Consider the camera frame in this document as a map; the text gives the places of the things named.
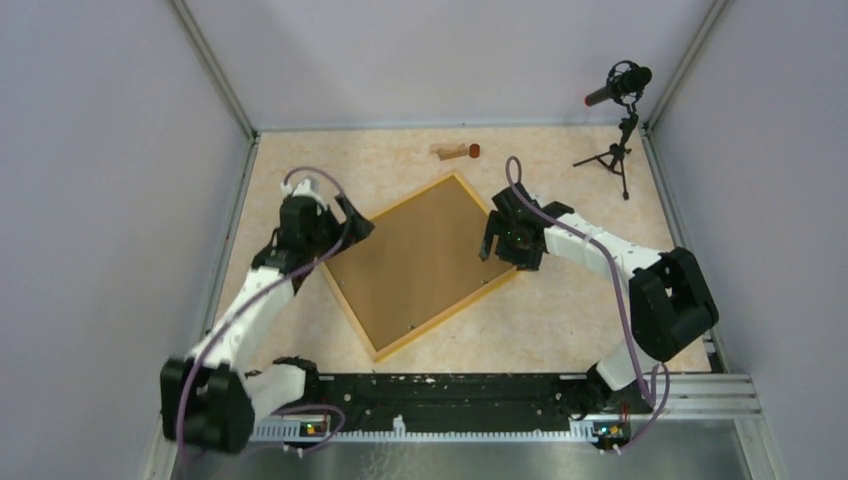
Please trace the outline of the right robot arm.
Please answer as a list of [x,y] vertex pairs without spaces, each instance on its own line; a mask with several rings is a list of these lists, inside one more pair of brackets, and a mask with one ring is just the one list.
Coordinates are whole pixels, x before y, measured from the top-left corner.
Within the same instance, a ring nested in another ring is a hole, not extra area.
[[624,331],[622,343],[587,373],[586,397],[612,412],[636,386],[651,408],[666,362],[699,340],[719,313],[696,256],[675,247],[660,251],[623,240],[557,201],[540,205],[522,184],[493,198],[479,257],[496,255],[520,271],[536,271],[544,255],[577,262],[606,278]]

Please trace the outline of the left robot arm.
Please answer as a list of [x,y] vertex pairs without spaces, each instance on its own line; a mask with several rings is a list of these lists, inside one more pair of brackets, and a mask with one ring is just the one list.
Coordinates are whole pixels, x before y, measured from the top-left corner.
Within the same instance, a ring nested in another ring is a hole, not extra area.
[[241,452],[256,422],[283,406],[308,413],[320,386],[309,365],[284,360],[260,373],[248,365],[270,325],[324,261],[367,238],[374,225],[344,194],[338,221],[315,193],[288,193],[279,224],[253,257],[241,289],[219,322],[184,357],[160,371],[162,431],[179,447]]

